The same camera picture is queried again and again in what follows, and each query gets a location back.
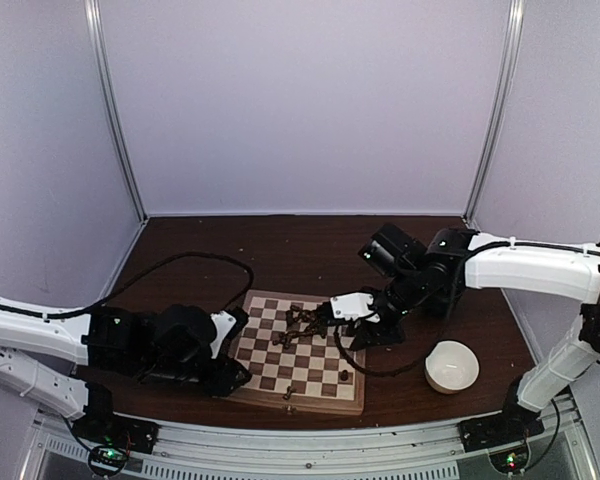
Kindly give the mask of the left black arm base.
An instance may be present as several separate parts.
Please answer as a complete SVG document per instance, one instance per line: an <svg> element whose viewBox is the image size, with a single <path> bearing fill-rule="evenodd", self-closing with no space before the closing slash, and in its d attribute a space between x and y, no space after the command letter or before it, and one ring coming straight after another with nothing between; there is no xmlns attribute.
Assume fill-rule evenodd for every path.
<svg viewBox="0 0 600 480"><path fill-rule="evenodd" d="M86 384L83 415L64 419L71 435L87 451L87 466L100 478L110 479L127 465L133 452L151 454L157 441L157 423L118 415L112 393L104 386Z"/></svg>

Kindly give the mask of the wooden chess board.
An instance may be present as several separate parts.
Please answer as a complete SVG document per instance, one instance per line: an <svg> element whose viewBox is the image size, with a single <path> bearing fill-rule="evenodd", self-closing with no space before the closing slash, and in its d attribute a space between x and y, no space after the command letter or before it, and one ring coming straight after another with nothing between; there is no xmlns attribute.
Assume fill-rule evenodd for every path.
<svg viewBox="0 0 600 480"><path fill-rule="evenodd" d="M252 374L251 380L227 397L229 401L282 409L289 413L314 412L358 416L364 410L365 377L352 368L333 340L329 329L325 339L295 339L288 349L272 339L286 329L285 312L292 304L314 310L325 297L251 290L243 309L249 322L231 343L229 355ZM340 380L340 372L349 379ZM286 401L289 386L296 389Z"/></svg>

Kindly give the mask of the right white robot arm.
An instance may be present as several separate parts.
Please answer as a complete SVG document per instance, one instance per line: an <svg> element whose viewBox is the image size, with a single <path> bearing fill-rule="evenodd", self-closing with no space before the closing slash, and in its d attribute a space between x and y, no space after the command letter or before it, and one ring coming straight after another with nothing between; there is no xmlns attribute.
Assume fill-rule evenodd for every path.
<svg viewBox="0 0 600 480"><path fill-rule="evenodd" d="M380 288L382 279L362 260L358 251L384 222L394 221L423 243L429 243L443 227L463 229L459 217L363 217L344 218L334 230L333 260L336 273L332 289L355 289L362 285ZM475 348L484 367L476 384L464 393L434 392L424 379L422 364L393 379L367 378L367 399L353 427L375 428L455 420L499 410L509 381L549 354L579 313L579 303L559 296L518 290L467 291L460 300L444 338L458 339ZM401 345L369 350L369 368L393 369L409 363L433 342L439 318L414 313L405 320L408 339ZM571 386L571 393L590 436L600 437L600 365L594 365Z"/></svg>

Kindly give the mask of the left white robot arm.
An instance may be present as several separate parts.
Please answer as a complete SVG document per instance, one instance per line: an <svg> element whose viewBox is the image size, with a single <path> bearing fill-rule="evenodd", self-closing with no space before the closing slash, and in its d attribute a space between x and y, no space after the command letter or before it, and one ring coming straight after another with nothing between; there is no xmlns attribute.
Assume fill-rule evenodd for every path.
<svg viewBox="0 0 600 480"><path fill-rule="evenodd" d="M124 424L111 392L63 375L35 360L42 354L138 381L199 385L227 397L250 372L223 353L248 322L240 308L207 313L176 304L160 313L96 305L66 310L0 297L0 382L77 421L103 444L117 442Z"/></svg>

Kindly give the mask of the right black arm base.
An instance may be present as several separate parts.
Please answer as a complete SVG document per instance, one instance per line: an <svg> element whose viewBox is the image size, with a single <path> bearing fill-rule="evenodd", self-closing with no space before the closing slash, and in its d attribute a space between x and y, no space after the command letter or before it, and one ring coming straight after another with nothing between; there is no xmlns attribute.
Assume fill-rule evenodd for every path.
<svg viewBox="0 0 600 480"><path fill-rule="evenodd" d="M501 474L522 474L531 464L529 439L545 431L540 414L507 398L499 413L474 417L458 424L466 453L486 450L491 466Z"/></svg>

